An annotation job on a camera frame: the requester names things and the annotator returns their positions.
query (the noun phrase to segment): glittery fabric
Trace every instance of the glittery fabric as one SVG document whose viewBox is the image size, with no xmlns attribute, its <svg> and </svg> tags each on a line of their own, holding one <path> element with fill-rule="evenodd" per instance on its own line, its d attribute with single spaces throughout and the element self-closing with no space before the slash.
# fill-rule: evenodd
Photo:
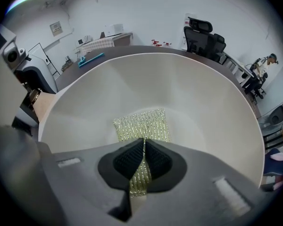
<svg viewBox="0 0 283 226">
<path fill-rule="evenodd" d="M 141 114 L 129 115 L 113 120 L 119 141 L 132 138 L 156 139 L 170 142 L 165 109 L 157 109 Z M 130 180 L 130 197 L 142 196 L 147 192 L 147 184 L 151 181 L 151 174 L 145 160 L 145 145 L 143 160 L 136 173 Z"/>
</svg>

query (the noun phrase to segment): camera lens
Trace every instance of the camera lens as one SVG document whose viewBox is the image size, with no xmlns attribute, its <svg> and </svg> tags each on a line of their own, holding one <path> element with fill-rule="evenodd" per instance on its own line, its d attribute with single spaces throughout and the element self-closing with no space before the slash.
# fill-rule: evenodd
<svg viewBox="0 0 283 226">
<path fill-rule="evenodd" d="M 8 55 L 8 61 L 9 62 L 14 62 L 17 59 L 17 53 L 15 51 L 12 51 Z"/>
</svg>

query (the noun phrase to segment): dark round table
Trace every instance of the dark round table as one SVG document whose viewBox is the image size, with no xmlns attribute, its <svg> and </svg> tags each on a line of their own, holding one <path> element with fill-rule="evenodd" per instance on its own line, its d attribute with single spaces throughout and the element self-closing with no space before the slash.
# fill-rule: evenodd
<svg viewBox="0 0 283 226">
<path fill-rule="evenodd" d="M 83 74 L 85 74 L 92 68 L 98 66 L 99 64 L 109 59 L 126 56 L 126 55 L 142 54 L 142 53 L 171 53 L 171 54 L 177 54 L 194 59 L 218 71 L 219 73 L 227 77 L 230 81 L 232 81 L 234 85 L 245 96 L 242 87 L 240 86 L 240 84 L 238 83 L 238 81 L 236 80 L 236 78 L 228 68 L 210 59 L 198 56 L 196 54 L 188 53 L 186 51 L 181 51 L 173 48 L 155 47 L 155 46 L 119 46 L 119 47 L 100 48 L 93 50 L 85 55 L 86 60 L 92 59 L 93 57 L 96 57 L 100 53 L 105 53 L 105 56 L 97 58 L 81 68 L 79 68 L 78 66 L 78 62 L 79 62 L 78 60 L 68 69 L 66 69 L 56 80 L 58 90 L 60 91 L 63 88 L 67 87 L 72 82 L 80 78 Z"/>
</svg>

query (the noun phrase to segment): pink cloth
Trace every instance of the pink cloth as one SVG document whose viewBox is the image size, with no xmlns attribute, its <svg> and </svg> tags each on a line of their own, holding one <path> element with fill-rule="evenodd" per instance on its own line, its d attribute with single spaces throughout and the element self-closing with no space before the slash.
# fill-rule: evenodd
<svg viewBox="0 0 283 226">
<path fill-rule="evenodd" d="M 276 161 L 283 161 L 283 153 L 276 153 L 270 156 L 271 159 L 274 159 Z M 273 186 L 273 189 L 276 190 L 279 187 L 283 185 L 283 176 L 276 176 L 275 185 Z"/>
</svg>

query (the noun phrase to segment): white box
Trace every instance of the white box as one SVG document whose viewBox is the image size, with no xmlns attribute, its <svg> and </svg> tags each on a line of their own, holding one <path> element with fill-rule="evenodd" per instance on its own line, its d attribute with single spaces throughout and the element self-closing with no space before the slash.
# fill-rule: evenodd
<svg viewBox="0 0 283 226">
<path fill-rule="evenodd" d="M 123 24 L 113 24 L 105 26 L 105 37 L 117 35 L 124 32 Z"/>
</svg>

